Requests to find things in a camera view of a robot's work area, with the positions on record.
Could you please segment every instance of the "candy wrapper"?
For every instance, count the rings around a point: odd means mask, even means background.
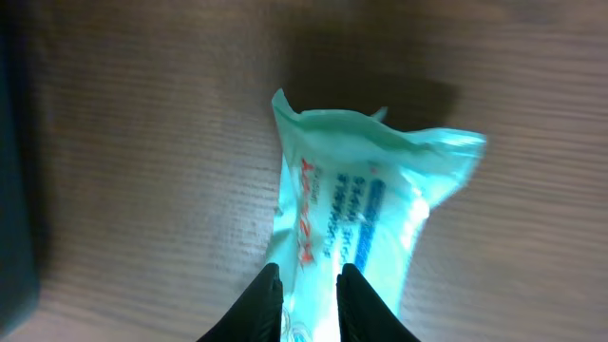
[[[267,262],[283,281],[282,341],[339,341],[335,280],[353,263],[398,315],[409,262],[429,211],[461,188],[483,135],[399,132],[349,110],[295,113],[273,98],[283,147]]]

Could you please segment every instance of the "light blue wrapper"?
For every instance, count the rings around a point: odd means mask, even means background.
[[[429,211],[460,189],[485,137],[436,128],[399,132],[349,110],[295,113],[273,98],[283,147],[267,262],[284,288],[282,341],[339,341],[335,280],[353,263],[396,315]]]

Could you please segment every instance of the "tabletop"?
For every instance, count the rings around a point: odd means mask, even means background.
[[[193,341],[264,264],[270,108],[488,137],[431,213],[423,341],[608,340],[608,3],[31,0],[44,221],[25,341]]]

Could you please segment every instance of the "wood grain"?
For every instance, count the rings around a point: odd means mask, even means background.
[[[51,224],[22,341],[193,341],[258,272],[270,99],[488,135],[404,293],[423,341],[608,340],[608,3],[31,1]]]

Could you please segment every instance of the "small packet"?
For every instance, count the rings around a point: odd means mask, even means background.
[[[267,262],[279,265],[282,341],[339,341],[335,280],[353,263],[398,315],[429,211],[460,189],[485,137],[455,129],[399,132],[350,110],[295,113],[273,98],[283,147]]]

